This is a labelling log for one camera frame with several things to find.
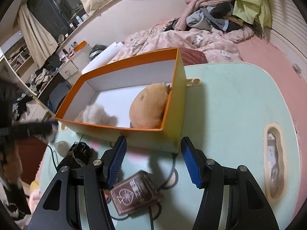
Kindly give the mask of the orange cardboard box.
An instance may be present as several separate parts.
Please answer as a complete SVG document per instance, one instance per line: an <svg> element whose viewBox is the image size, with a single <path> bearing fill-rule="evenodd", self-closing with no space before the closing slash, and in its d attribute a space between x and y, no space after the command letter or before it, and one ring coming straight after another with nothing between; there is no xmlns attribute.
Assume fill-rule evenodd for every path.
<svg viewBox="0 0 307 230"><path fill-rule="evenodd" d="M158 129L130 126L129 110L148 85L170 85L165 113ZM160 49L105 65L81 75L72 86L55 118L76 133L115 142L124 136L129 146L177 153L180 149L187 80L180 50ZM100 104L117 119L116 126L76 122L88 105Z"/></svg>

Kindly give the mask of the red pillow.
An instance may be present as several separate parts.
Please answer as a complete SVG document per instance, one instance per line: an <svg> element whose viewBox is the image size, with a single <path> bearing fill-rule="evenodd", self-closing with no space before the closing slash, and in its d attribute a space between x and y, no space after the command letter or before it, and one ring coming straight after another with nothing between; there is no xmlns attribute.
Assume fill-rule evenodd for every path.
<svg viewBox="0 0 307 230"><path fill-rule="evenodd" d="M180 48L179 50L185 66L208 63L205 54L201 51L189 48Z"/></svg>

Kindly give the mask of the tan potato plush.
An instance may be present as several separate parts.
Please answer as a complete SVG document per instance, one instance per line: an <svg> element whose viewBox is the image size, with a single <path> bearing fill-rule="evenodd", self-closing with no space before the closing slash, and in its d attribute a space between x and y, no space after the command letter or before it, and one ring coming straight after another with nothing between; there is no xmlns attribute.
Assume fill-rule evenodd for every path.
<svg viewBox="0 0 307 230"><path fill-rule="evenodd" d="M146 86L131 104L129 111L131 128L160 128L170 90L170 85L166 83L154 83Z"/></svg>

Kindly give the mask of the white fluffy plush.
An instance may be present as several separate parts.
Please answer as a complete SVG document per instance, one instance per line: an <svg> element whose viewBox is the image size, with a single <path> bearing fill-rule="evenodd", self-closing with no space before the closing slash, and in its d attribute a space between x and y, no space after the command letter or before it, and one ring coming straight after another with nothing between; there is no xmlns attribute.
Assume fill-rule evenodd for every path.
<svg viewBox="0 0 307 230"><path fill-rule="evenodd" d="M87 105L86 108L77 115L75 122L100 126L116 126L118 119L106 113L104 107L99 104Z"/></svg>

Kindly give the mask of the white bedside cabinet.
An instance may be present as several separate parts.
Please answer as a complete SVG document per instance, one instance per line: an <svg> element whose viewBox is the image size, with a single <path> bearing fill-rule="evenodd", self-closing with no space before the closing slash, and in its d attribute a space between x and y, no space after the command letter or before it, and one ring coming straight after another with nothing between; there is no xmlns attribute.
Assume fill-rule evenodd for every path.
<svg viewBox="0 0 307 230"><path fill-rule="evenodd" d="M89 64L89 53L85 49L79 50L66 63L59 68L60 75L70 84L74 85L82 75L82 70Z"/></svg>

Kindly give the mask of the small orange box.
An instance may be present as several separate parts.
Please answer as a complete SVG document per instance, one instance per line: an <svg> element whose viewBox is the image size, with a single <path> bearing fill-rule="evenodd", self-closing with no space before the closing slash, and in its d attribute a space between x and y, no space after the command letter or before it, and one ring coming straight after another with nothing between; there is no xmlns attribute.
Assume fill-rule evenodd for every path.
<svg viewBox="0 0 307 230"><path fill-rule="evenodd" d="M87 45L87 42L84 40L80 42L79 44L76 44L76 46L73 48L75 52L78 52L82 48L84 48Z"/></svg>

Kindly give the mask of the pink floral quilt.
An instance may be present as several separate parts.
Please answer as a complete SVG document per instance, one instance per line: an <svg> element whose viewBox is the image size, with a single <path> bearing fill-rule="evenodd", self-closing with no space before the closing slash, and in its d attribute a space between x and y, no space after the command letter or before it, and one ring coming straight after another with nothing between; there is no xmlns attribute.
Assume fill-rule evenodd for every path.
<svg viewBox="0 0 307 230"><path fill-rule="evenodd" d="M170 23L157 24L147 30L129 35L124 47L113 57L110 63L165 48L187 48L203 53L210 63L241 62L237 44L250 39L254 32L243 26L229 33L215 28L189 31L167 30Z"/></svg>

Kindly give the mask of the green hanging garment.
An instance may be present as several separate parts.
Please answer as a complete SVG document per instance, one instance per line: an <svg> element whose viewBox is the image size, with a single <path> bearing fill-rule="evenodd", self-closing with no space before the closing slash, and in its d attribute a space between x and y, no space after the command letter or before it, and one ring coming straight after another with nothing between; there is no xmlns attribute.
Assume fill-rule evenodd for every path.
<svg viewBox="0 0 307 230"><path fill-rule="evenodd" d="M248 24L257 22L262 27L272 26L272 15L268 0L234 0L233 15Z"/></svg>

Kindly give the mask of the white paper roll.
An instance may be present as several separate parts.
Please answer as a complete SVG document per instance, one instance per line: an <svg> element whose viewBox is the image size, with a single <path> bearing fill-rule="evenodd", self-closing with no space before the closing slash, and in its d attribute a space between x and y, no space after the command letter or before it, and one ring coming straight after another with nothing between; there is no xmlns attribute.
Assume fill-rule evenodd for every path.
<svg viewBox="0 0 307 230"><path fill-rule="evenodd" d="M105 50L99 53L93 60L91 60L84 69L82 69L82 75L108 64L123 47L124 45L121 42L112 43Z"/></svg>

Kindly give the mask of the pile of clothes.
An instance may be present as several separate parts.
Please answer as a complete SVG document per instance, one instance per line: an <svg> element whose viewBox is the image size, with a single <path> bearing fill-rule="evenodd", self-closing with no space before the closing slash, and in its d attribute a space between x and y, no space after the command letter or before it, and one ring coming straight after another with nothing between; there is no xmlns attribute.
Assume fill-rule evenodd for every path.
<svg viewBox="0 0 307 230"><path fill-rule="evenodd" d="M243 20L235 15L233 0L185 0L186 8L182 15L172 20L166 30L188 31L212 28L229 33L243 27Z"/></svg>

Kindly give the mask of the brown card box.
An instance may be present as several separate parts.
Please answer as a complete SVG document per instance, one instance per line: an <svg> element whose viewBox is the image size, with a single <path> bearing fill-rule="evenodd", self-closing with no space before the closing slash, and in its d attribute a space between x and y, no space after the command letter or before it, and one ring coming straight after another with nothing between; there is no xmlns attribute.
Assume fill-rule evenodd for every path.
<svg viewBox="0 0 307 230"><path fill-rule="evenodd" d="M142 170L115 184L110 197L119 216L135 213L163 199L151 174Z"/></svg>

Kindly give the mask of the black cloth pouch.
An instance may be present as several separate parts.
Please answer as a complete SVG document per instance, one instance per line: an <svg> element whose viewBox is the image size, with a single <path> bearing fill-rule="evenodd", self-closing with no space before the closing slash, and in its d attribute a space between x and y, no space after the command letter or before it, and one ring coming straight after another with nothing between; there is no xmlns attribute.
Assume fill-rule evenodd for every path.
<svg viewBox="0 0 307 230"><path fill-rule="evenodd" d="M92 157L91 148L85 142L75 142L56 170L68 166L70 169L82 168L89 164Z"/></svg>

